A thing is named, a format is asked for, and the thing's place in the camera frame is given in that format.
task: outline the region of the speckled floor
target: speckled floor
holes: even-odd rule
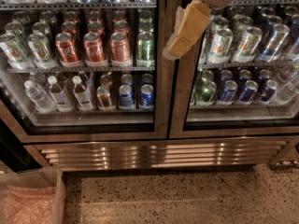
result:
[[[64,223],[299,223],[299,168],[67,173]]]

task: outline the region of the glass door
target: glass door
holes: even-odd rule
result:
[[[179,61],[171,137],[296,133],[299,0],[214,9]]]
[[[166,0],[25,2],[0,5],[1,99],[25,136],[166,137]]]

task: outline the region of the refrigerator door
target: refrigerator door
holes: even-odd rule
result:
[[[130,0],[130,2],[118,4],[68,2],[65,4],[34,3],[26,6],[0,5],[1,34],[5,32],[5,26],[17,11],[33,10],[32,14],[39,14],[39,18],[42,12],[54,11],[58,20],[66,21],[65,14],[69,10],[81,11],[81,14],[87,16],[87,19],[90,18],[91,10],[104,10],[107,16],[107,36],[111,37],[115,32],[112,27],[113,22],[118,18],[115,11],[121,9],[121,12],[127,12],[128,22],[131,24],[129,42],[133,63],[131,65],[131,63],[113,61],[113,59],[117,60],[118,58],[121,61],[121,58],[117,57],[115,52],[113,53],[112,47],[116,46],[116,43],[110,46],[109,39],[106,42],[108,65],[102,63],[101,65],[104,66],[97,64],[97,67],[92,67],[94,63],[87,61],[81,67],[70,68],[67,67],[70,63],[59,63],[58,66],[47,70],[40,63],[35,63],[37,67],[20,69],[18,64],[8,63],[7,56],[1,52],[0,118],[11,130],[15,131],[23,143],[166,138],[174,74],[172,62],[162,57],[165,41],[170,36],[168,33],[174,26],[172,13],[166,13],[167,9],[171,10],[169,6],[172,6],[173,3],[167,4],[167,1],[157,0],[156,2],[142,3]],[[151,16],[149,18],[142,17],[143,15],[140,14],[143,13],[150,13]],[[149,30],[150,33],[153,33],[153,40],[150,36],[146,40],[142,40],[140,36],[142,31],[138,24],[147,19],[153,23],[153,27]],[[142,55],[152,55],[147,53],[150,49],[154,50],[154,60],[152,60],[152,56],[144,58]],[[151,62],[144,62],[145,59],[151,60]],[[77,96],[73,96],[75,100],[73,103],[75,110],[73,111],[64,112],[66,110],[58,105],[51,111],[47,108],[40,108],[25,93],[24,82],[31,79],[30,72],[37,72],[46,77],[57,77],[57,74],[60,73],[68,75],[71,80],[74,80],[73,77],[78,76],[80,72],[85,72],[87,75],[91,74],[93,83],[89,87],[94,108],[86,108],[86,105],[80,101],[80,97],[77,95],[78,91],[75,94]],[[100,86],[105,86],[105,81],[102,83],[101,80],[103,75],[112,76],[113,84],[110,90],[112,99],[108,96],[101,96],[101,92],[98,90]],[[129,79],[133,77],[133,85],[131,81],[126,81],[123,76],[129,77]],[[75,89],[73,82],[69,83],[71,87],[69,90],[72,92]],[[148,85],[148,87],[141,89],[147,82],[151,87]],[[122,85],[132,87],[129,89],[126,86],[121,89]]]
[[[258,12],[263,7],[282,18],[277,27],[288,34],[285,40],[280,37],[276,47],[278,31],[267,35],[269,20]],[[288,19],[288,7],[299,11],[299,0],[237,0],[224,10],[212,11],[214,18],[221,18],[210,23],[201,42],[176,66],[171,138],[298,133],[299,57],[294,53],[290,61],[289,51],[296,49],[299,33],[293,30],[292,17]],[[238,10],[243,13],[235,15]],[[253,23],[246,27],[250,20]],[[238,36],[243,27],[247,33]],[[254,37],[248,27],[262,30],[256,35],[261,41],[256,41],[256,51],[244,61],[239,50],[249,43],[244,39]]]

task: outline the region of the plastic bin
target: plastic bin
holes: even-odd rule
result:
[[[7,189],[7,185],[23,188],[55,187],[55,200],[51,223],[63,224],[66,190],[60,169],[42,168],[34,171],[26,171],[23,173],[0,175],[0,198],[1,193]],[[0,203],[0,223],[5,223],[2,220],[4,216],[3,212],[4,208]]]

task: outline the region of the refrigerator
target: refrigerator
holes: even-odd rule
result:
[[[67,11],[83,10],[86,16],[92,9],[104,9],[107,16],[107,35],[113,34],[113,12],[124,10],[131,26],[130,49],[132,65],[115,65],[112,48],[107,40],[107,66],[70,68],[61,62],[49,70],[43,67],[13,68],[7,56],[1,56],[1,120],[15,133],[27,151],[41,166],[59,166],[64,171],[106,170],[132,168],[164,168],[181,166],[217,166],[270,163],[275,165],[298,142],[299,131],[297,96],[285,105],[235,104],[198,105],[192,102],[193,90],[205,70],[220,71],[237,67],[281,68],[290,63],[277,60],[271,63],[200,63],[204,35],[181,59],[169,61],[163,49],[174,31],[177,8],[186,7],[192,0],[128,0],[110,3],[98,0],[79,3],[27,4],[3,3],[1,30],[12,20],[16,11],[33,10],[40,15],[54,12],[63,19]],[[258,5],[276,9],[278,4],[298,7],[299,0],[238,0],[230,6],[246,7],[248,16]],[[152,12],[154,61],[140,64],[138,57],[138,23],[142,11]],[[24,82],[30,72],[52,76],[55,72],[77,76],[78,72],[93,73],[93,110],[80,109],[62,112],[59,109],[42,112],[25,93]],[[95,91],[102,75],[111,74],[115,109],[100,109]],[[134,108],[121,108],[121,76],[134,79]],[[153,77],[151,101],[142,103],[141,77]]]

